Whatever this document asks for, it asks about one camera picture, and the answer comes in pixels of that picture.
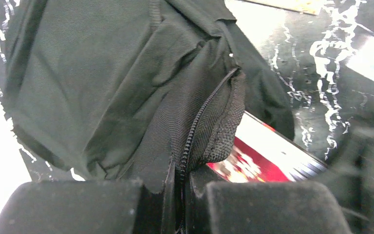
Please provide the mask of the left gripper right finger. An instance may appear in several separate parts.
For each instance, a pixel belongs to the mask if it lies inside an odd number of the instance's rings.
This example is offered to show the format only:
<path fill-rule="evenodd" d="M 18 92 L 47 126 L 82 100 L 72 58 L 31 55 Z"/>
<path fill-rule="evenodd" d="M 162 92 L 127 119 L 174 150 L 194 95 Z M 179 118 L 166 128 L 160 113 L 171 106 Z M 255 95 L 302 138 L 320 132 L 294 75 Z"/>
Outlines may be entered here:
<path fill-rule="evenodd" d="M 332 193 L 317 182 L 231 183 L 208 167 L 188 176 L 190 234 L 348 234 Z"/>

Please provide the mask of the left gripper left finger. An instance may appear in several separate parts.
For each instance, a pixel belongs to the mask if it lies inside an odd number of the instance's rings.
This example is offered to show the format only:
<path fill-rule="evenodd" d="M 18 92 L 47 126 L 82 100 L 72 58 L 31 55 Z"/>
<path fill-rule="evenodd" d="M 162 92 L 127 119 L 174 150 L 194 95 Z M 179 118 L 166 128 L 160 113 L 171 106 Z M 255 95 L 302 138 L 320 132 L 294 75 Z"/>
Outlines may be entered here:
<path fill-rule="evenodd" d="M 41 181 L 20 185 L 0 214 L 0 234 L 171 234 L 174 164 L 122 181 Z"/>

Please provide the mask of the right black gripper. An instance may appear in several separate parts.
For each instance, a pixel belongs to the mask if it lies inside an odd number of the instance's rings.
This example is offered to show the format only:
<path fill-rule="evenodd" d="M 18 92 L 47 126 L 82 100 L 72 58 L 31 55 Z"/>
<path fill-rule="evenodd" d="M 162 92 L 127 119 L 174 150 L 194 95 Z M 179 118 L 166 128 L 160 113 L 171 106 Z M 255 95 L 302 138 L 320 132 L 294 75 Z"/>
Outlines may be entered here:
<path fill-rule="evenodd" d="M 355 234 L 374 234 L 374 112 L 354 118 L 316 181 L 335 196 Z"/>

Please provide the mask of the purple white thin book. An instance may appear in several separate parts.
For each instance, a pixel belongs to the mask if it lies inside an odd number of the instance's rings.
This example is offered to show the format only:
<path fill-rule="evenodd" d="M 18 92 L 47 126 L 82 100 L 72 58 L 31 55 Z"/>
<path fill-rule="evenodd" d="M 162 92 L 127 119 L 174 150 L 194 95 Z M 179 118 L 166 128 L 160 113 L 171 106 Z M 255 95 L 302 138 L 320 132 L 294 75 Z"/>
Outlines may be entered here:
<path fill-rule="evenodd" d="M 248 112 L 237 127 L 228 158 L 207 165 L 234 183 L 294 182 L 326 170 L 325 163 Z"/>

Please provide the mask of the black student backpack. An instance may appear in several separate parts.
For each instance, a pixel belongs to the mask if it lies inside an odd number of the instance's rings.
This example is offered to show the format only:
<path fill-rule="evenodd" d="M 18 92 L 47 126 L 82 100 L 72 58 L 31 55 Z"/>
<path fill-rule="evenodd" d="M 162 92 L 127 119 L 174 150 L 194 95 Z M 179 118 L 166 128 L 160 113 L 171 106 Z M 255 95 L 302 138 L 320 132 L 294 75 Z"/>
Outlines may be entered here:
<path fill-rule="evenodd" d="M 229 155 L 244 111 L 294 139 L 278 76 L 223 0 L 22 0 L 3 105 L 35 153 L 89 179 L 180 189 Z"/>

